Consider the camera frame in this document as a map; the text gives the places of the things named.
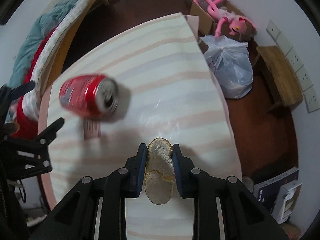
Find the blue blanket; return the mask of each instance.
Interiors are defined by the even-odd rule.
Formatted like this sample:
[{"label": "blue blanket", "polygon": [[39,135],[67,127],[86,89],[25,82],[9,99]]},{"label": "blue blanket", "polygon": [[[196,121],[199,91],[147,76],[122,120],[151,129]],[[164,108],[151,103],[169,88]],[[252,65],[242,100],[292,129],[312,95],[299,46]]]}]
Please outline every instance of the blue blanket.
[{"label": "blue blanket", "polygon": [[64,19],[77,1],[61,0],[49,13],[37,18],[15,59],[12,76],[8,84],[9,87],[18,87],[23,84],[24,78],[30,69],[33,56],[41,41]]}]

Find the bread roll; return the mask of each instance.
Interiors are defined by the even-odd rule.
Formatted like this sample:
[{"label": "bread roll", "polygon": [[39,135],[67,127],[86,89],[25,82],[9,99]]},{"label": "bread roll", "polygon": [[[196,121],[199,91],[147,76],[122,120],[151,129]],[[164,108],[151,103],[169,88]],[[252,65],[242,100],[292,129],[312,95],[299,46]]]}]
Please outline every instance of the bread roll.
[{"label": "bread roll", "polygon": [[144,189],[153,204],[165,204],[172,198],[174,186],[172,153],[172,145],[163,138],[154,139],[148,146]]}]

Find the pink stuffed toy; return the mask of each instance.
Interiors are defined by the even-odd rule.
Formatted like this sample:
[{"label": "pink stuffed toy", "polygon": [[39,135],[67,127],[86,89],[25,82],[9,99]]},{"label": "pink stuffed toy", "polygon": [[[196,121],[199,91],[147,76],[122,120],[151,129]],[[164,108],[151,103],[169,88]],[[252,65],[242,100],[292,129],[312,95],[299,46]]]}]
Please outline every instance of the pink stuffed toy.
[{"label": "pink stuffed toy", "polygon": [[247,17],[242,15],[236,15],[234,12],[229,13],[228,11],[218,8],[216,4],[224,1],[224,0],[205,0],[209,6],[207,8],[208,14],[213,19],[218,20],[218,25],[215,32],[215,37],[219,37],[221,35],[221,27],[225,22],[229,23],[230,35],[236,35],[238,33],[245,34],[247,31],[247,26],[245,22],[249,22],[252,24],[252,27],[255,29],[255,25],[250,21]]}]

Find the wooden shelf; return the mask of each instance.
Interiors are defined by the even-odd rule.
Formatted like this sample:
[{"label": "wooden shelf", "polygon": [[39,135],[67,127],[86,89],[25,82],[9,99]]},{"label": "wooden shelf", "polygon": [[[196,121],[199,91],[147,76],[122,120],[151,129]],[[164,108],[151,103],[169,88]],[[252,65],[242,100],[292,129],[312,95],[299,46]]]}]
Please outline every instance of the wooden shelf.
[{"label": "wooden shelf", "polygon": [[[258,46],[257,52],[252,67],[255,72],[262,72],[271,91],[275,103],[269,111],[301,102],[301,87],[283,52],[277,46]],[[261,59],[265,64],[257,64]]]}]

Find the can lid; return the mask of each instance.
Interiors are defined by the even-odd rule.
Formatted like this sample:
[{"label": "can lid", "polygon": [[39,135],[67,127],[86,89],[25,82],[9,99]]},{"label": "can lid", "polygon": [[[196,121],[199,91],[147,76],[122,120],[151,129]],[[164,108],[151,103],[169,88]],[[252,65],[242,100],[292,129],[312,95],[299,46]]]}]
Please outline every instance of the can lid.
[{"label": "can lid", "polygon": [[118,104],[119,89],[111,78],[104,78],[98,85],[95,101],[102,114],[112,113]]}]

